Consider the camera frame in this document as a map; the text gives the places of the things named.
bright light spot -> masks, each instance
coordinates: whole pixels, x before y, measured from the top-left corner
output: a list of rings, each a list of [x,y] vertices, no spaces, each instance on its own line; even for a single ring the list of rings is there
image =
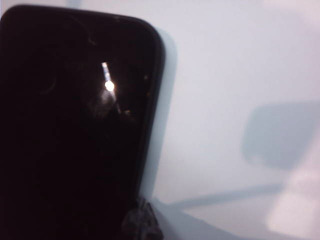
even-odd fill
[[[115,89],[115,85],[112,81],[106,81],[104,85],[109,92],[112,92]]]

black phone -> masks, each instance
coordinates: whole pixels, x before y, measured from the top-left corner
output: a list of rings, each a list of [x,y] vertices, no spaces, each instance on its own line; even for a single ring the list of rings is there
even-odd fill
[[[164,59],[137,18],[31,5],[2,16],[1,239],[121,235]]]

phone screen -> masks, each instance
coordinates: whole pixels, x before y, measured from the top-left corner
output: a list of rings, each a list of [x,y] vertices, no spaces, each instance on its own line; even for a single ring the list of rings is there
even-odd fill
[[[4,14],[8,235],[116,235],[137,195],[162,66],[160,37],[135,18],[36,6]]]

smartphone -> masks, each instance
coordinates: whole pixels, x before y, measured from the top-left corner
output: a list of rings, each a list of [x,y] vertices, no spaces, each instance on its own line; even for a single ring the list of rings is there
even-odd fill
[[[143,20],[19,5],[0,21],[1,239],[116,239],[165,51]]]

white wall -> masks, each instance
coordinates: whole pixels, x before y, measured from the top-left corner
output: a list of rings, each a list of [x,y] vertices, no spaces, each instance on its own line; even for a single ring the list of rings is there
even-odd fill
[[[2,0],[142,18],[167,63],[141,194],[167,240],[320,239],[320,1]]]

